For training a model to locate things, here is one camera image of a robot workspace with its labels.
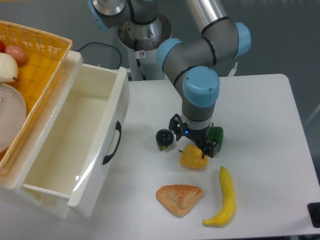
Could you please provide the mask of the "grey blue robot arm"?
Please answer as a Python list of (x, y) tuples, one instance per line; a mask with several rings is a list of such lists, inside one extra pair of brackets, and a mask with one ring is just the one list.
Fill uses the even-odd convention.
[(201, 37), (185, 44), (172, 37), (170, 22), (154, 0), (88, 1), (100, 29), (117, 27), (119, 40), (135, 54), (155, 51), (160, 69), (182, 99), (181, 114), (171, 118), (169, 130), (177, 139), (193, 141), (203, 157), (214, 157), (222, 145), (210, 135), (220, 93), (214, 66), (246, 53), (252, 38), (245, 24), (230, 20), (219, 0), (189, 0), (187, 6)]

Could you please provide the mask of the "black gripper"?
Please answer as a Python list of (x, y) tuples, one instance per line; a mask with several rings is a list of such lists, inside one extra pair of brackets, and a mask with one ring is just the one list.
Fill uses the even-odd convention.
[(217, 153), (217, 141), (208, 138), (209, 126), (203, 129), (191, 129), (191, 125), (187, 122), (182, 124), (181, 116), (177, 113), (170, 119), (168, 129), (173, 132), (175, 139), (178, 142), (181, 137), (186, 137), (193, 141), (201, 150), (201, 158), (213, 158)]

